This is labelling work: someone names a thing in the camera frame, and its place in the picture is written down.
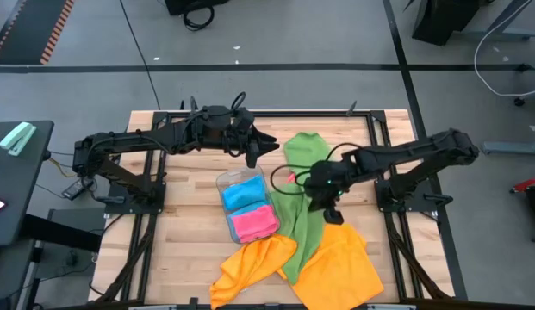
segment pink sponge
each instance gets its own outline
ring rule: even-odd
[[[256,210],[229,216],[229,218],[233,222],[234,232],[241,243],[267,237],[276,232],[279,227],[278,218],[271,205],[264,205]]]

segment orange towel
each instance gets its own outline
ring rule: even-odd
[[[295,294],[309,310],[347,310],[382,293],[382,282],[365,247],[349,224],[326,224],[317,252],[292,286]],[[282,269],[277,272],[286,278]]]
[[[209,287],[212,309],[232,301],[243,289],[281,269],[297,244],[279,234],[243,245],[221,264],[221,277]]]

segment clear plastic container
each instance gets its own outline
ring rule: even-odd
[[[215,183],[235,243],[269,237],[278,230],[280,220],[259,166],[227,171]]]

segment chair wheel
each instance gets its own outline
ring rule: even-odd
[[[524,99],[520,99],[520,98],[516,98],[514,99],[514,105],[516,107],[521,107],[523,106],[524,104],[526,104],[526,101]]]

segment black desk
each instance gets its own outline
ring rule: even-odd
[[[22,287],[30,260],[38,260],[35,240],[88,251],[98,251],[101,242],[94,233],[26,214],[54,126],[52,121],[29,122],[36,131],[18,156],[0,148],[0,199],[7,203],[0,210],[0,298]],[[0,122],[0,141],[19,123]]]

